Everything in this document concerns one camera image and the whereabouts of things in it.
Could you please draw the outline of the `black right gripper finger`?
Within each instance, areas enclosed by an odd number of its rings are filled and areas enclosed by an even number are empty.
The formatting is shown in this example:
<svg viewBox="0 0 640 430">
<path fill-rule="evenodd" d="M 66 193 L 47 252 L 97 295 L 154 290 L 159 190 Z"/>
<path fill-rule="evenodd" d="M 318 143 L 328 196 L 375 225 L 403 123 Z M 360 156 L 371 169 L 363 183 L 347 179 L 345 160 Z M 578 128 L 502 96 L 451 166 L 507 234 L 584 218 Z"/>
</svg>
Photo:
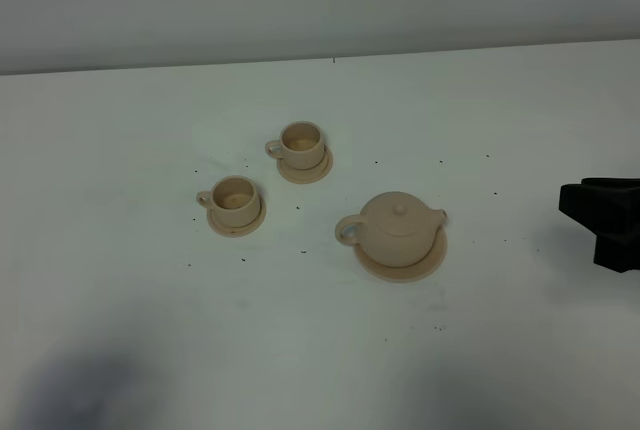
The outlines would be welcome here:
<svg viewBox="0 0 640 430">
<path fill-rule="evenodd" d="M 622 242 L 598 236 L 593 262 L 617 273 L 640 270 L 639 237 L 636 236 L 629 241 Z"/>
<path fill-rule="evenodd" d="M 639 180 L 585 178 L 560 189 L 559 210 L 597 236 L 639 235 Z"/>
</svg>

